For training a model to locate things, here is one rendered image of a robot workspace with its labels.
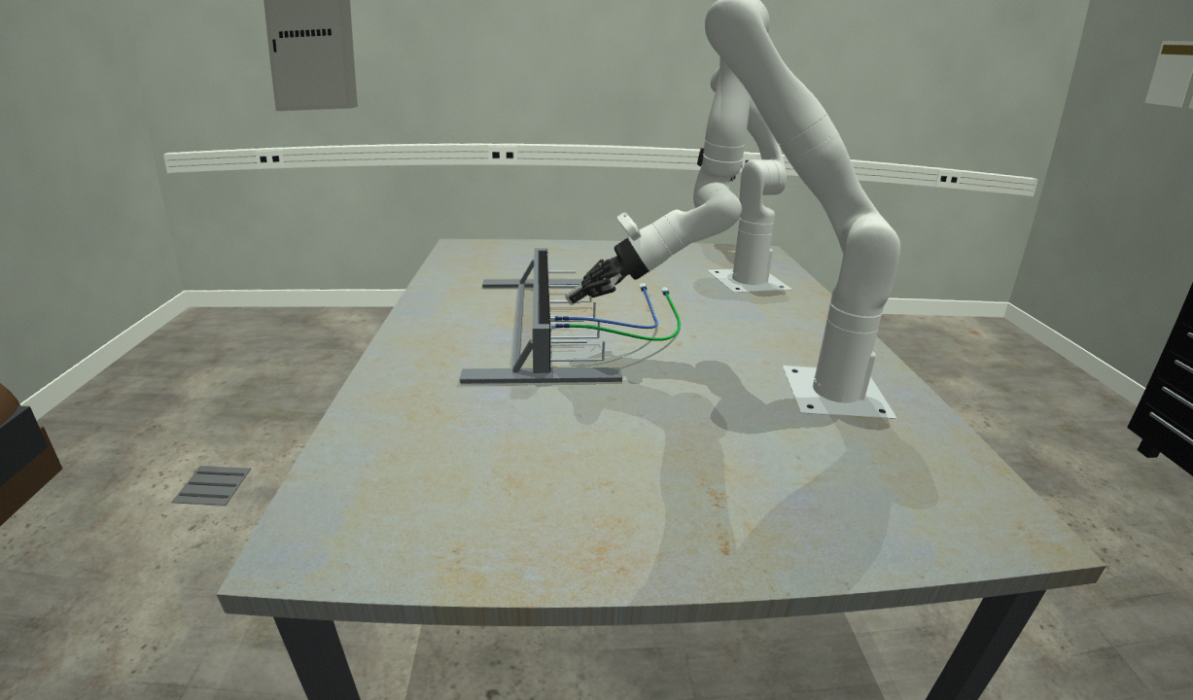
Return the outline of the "black network patch panel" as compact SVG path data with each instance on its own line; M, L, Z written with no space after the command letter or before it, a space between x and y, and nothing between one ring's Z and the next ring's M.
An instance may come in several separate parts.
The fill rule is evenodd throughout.
M540 253L540 323L539 323L539 253ZM533 340L524 347L520 355L523 332L524 289L533 289L533 279L528 279L534 267L533 291ZM551 363L605 363L605 340L602 341L602 359L550 359L551 343L587 343L587 340L550 340L551 337L600 337L596 336L550 336L554 329L564 322L562 316L550 316L551 304L569 304L568 301L550 301L550 289L576 289L585 279L548 279L548 273L577 273L576 271L548 271L548 249L534 248L534 258L528 264L521 279L483 279L483 289L519 289L517 296L517 316L514 329L514 353L511 368L462 368L460 384L565 384L565 382L622 382L622 367L551 367ZM521 368L533 349L533 368Z

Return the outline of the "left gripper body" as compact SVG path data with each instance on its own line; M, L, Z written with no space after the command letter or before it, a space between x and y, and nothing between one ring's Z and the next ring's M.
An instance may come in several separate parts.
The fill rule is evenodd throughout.
M633 280L637 280L639 279L639 275L649 273L644 261L639 258L639 253L633 249L633 244L631 244L630 239L624 239L622 243L614 244L614 250L616 258L611 259L611 262L613 262L613 270L608 270L608 273L604 273L602 275L596 275L599 281L604 278L611 279L613 275L618 275L618 273L622 273L622 278L617 281L622 281L624 275L632 275Z

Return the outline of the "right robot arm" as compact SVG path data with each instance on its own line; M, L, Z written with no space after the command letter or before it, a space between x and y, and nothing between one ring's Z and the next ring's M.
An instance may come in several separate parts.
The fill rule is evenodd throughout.
M787 172L780 147L768 124L758 112L753 100L749 105L747 130L754 137L761 159L746 162L740 174L740 212L737 252L735 252L733 280L747 285L768 283L771 233L775 212L764 207L764 196L779 194L786 188Z

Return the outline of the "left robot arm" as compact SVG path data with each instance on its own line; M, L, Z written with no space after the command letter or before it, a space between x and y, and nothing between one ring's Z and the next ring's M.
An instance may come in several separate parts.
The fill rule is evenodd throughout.
M789 70L768 30L768 10L759 0L718 0L709 8L707 41L721 64L696 179L696 209L672 211L642 229L628 213L616 218L649 271L686 244L733 228L742 205L729 185L742 167L753 100L789 163L826 209L843 254L812 389L832 402L864 402L901 242L864 193L826 109Z

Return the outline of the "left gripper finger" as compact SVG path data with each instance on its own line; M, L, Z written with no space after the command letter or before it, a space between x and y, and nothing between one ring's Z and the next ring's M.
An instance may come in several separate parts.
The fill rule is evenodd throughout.
M591 280L591 275L593 275L593 273L596 273L596 271L599 271L599 270L602 270L602 267L604 267L604 266L605 266L606 264L613 264L613 262L611 262L611 261L610 261L610 259L606 259L605 261L604 261L604 259L600 259L600 261L599 261L599 262L596 262L595 265L593 265L593 267L591 267L591 271L588 271L588 273L586 273L586 274L583 275L583 279L585 279L585 280L582 280L582 281L581 281L581 284L583 284L585 281L588 281L588 280ZM599 265L600 265L600 266L599 266ZM593 270L593 271L592 271L592 270Z
M613 278L611 279L604 278L600 281L599 279L596 279L596 275L602 275L604 273L608 273L608 270L613 270L612 264L605 265L602 270L599 270L599 273L591 275L591 280L585 281L582 285L579 285L577 289L568 293L565 298L568 299L569 304L571 305L577 304L577 301L581 301L586 296L596 298L599 296L607 296L610 293L613 293L616 291L614 285L622 283L617 281L619 278L622 278L622 273L618 273L618 275L613 275Z

